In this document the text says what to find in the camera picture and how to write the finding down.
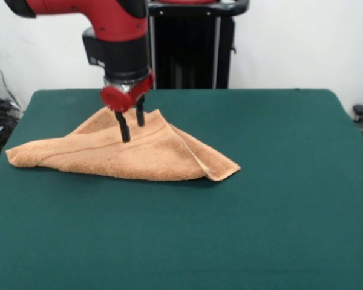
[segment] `green tablecloth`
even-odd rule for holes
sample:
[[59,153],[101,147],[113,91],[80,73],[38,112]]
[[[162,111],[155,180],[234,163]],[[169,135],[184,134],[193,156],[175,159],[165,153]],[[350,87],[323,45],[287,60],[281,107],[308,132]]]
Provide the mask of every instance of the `green tablecloth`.
[[[42,91],[8,147],[69,133],[98,91]],[[328,91],[153,91],[242,171],[222,183],[15,169],[0,289],[363,289],[363,137]]]

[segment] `black knob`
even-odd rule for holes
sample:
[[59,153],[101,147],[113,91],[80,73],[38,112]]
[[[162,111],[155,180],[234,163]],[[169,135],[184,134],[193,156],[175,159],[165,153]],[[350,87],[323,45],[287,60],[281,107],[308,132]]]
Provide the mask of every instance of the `black knob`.
[[356,115],[363,117],[363,105],[354,105],[353,111]]

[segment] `black stand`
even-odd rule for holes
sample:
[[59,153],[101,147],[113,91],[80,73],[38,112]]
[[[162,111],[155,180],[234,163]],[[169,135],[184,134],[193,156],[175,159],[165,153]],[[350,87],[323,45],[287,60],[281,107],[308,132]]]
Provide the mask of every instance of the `black stand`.
[[249,0],[230,4],[149,2],[154,89],[226,89],[233,16],[249,8]]

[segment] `folded towel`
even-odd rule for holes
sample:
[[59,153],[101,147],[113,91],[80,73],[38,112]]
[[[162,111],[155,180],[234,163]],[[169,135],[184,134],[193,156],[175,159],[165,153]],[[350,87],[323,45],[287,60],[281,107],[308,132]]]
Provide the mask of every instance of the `folded towel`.
[[135,110],[124,114],[131,142],[123,143],[113,111],[103,108],[62,138],[32,141],[6,151],[16,167],[49,167],[63,172],[151,181],[206,176],[222,181],[240,170],[213,148],[177,129],[159,110],[138,127]]

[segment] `metal pole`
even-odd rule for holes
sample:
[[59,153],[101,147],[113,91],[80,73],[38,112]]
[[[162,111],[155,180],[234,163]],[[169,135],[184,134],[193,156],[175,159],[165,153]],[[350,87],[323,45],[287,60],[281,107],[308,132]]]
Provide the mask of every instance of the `metal pole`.
[[214,65],[212,72],[212,88],[217,88],[218,77],[218,57],[219,57],[219,42],[220,42],[220,17],[215,18],[215,39],[214,39]]
[[152,59],[152,70],[154,75],[154,83],[153,88],[156,89],[156,41],[155,41],[155,20],[154,17],[149,17],[149,26],[150,26],[150,33],[151,33],[151,59]]

